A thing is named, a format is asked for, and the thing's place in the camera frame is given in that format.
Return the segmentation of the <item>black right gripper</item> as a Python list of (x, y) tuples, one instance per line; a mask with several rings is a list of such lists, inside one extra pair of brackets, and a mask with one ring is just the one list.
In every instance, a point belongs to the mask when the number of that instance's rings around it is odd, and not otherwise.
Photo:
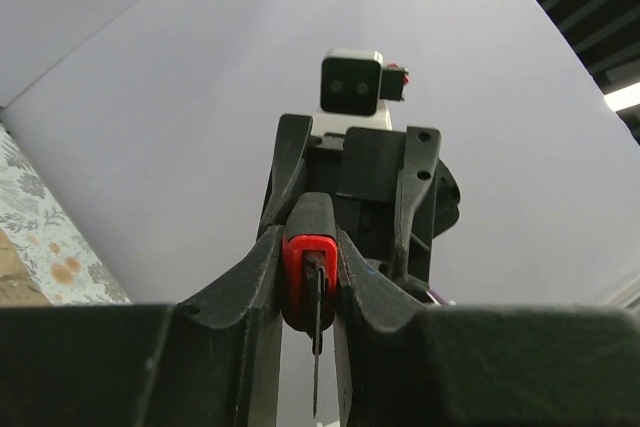
[(439, 157), (440, 131), (311, 130), (309, 115), (279, 119), (258, 237), (284, 225), (302, 194), (327, 193), (336, 227), (363, 257), (410, 295), (429, 296), (432, 242), (459, 219), (460, 191)]

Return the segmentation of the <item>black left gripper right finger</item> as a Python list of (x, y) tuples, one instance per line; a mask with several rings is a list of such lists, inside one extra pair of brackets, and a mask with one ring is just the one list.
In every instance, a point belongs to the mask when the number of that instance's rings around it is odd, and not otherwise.
[(338, 232), (335, 363), (343, 426), (418, 426), (438, 414), (427, 308)]

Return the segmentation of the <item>red black utility knife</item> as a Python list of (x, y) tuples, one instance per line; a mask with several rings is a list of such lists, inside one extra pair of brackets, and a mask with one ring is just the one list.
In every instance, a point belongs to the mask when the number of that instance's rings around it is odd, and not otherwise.
[(282, 237), (282, 313), (294, 330), (311, 339), (314, 356), (312, 414), (317, 414), (319, 357), (323, 335), (335, 316), (338, 243), (329, 194), (306, 192), (292, 209)]

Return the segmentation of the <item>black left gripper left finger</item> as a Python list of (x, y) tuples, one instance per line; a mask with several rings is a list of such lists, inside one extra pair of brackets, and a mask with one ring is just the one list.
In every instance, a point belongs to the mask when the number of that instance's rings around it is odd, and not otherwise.
[(187, 425), (275, 425), (281, 247), (281, 228), (268, 228), (240, 262), (181, 304), (174, 380)]

